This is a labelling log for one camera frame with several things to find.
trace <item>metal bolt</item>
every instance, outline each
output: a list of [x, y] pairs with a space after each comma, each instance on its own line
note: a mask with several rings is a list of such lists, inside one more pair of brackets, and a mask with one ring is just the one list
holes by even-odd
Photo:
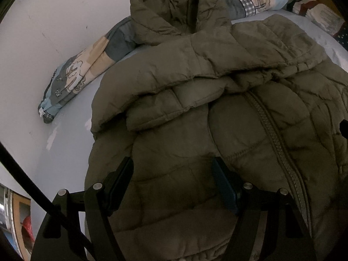
[[64, 196], [64, 195], [66, 195], [66, 193], [67, 193], [67, 190], [66, 189], [61, 189], [60, 191], [58, 191], [58, 195], [59, 196]]
[[246, 182], [246, 183], [243, 185], [243, 187], [244, 187], [245, 189], [252, 189], [252, 188], [253, 188], [253, 185], [252, 185], [250, 182]]
[[95, 189], [95, 190], [101, 189], [102, 187], [103, 187], [103, 185], [100, 182], [93, 184], [93, 189]]
[[281, 194], [282, 195], [288, 195], [289, 191], [286, 188], [281, 188]]

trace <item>white wall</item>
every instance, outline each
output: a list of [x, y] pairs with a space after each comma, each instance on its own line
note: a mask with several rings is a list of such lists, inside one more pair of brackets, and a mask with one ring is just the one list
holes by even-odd
[[[128, 15], [129, 0], [16, 0], [0, 24], [0, 141], [32, 179], [50, 128], [37, 107], [54, 70]], [[0, 183], [25, 195], [3, 166]]]

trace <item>olive green puffer jacket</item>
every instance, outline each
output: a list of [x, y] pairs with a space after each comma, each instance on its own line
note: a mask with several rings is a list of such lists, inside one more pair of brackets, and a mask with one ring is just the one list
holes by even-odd
[[348, 223], [348, 74], [282, 16], [231, 25], [224, 0], [130, 1], [137, 38], [154, 46], [104, 75], [85, 183], [132, 157], [110, 217], [126, 260], [221, 258], [237, 217], [216, 189], [215, 156], [260, 189], [287, 188], [323, 260]]

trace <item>red object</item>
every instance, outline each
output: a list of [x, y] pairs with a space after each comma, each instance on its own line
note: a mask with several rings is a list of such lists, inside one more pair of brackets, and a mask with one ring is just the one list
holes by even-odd
[[30, 240], [32, 242], [35, 242], [35, 238], [34, 238], [34, 235], [33, 235], [33, 230], [32, 230], [32, 227], [31, 227], [31, 217], [30, 216], [26, 217], [23, 220], [23, 228], [28, 233], [28, 235], [30, 237]]

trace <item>bed sheet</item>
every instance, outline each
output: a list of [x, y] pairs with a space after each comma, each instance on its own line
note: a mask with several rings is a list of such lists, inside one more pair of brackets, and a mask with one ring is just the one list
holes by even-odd
[[[251, 20], [263, 20], [271, 15], [280, 14], [301, 27], [311, 38], [325, 48], [334, 63], [348, 72], [348, 52], [329, 34], [325, 33], [307, 18], [285, 10], [262, 12], [252, 17], [234, 20], [232, 23]], [[129, 58], [144, 47], [137, 48], [124, 59]], [[84, 180], [88, 169], [88, 157], [94, 143], [90, 132], [93, 97], [103, 75], [90, 83], [80, 94], [65, 105], [51, 123], [47, 145], [41, 154], [35, 184], [53, 200], [56, 193], [65, 188], [69, 192], [84, 189]], [[31, 206], [32, 228], [37, 235], [45, 212], [36, 202]], [[80, 213], [81, 230], [84, 232], [84, 213]]]

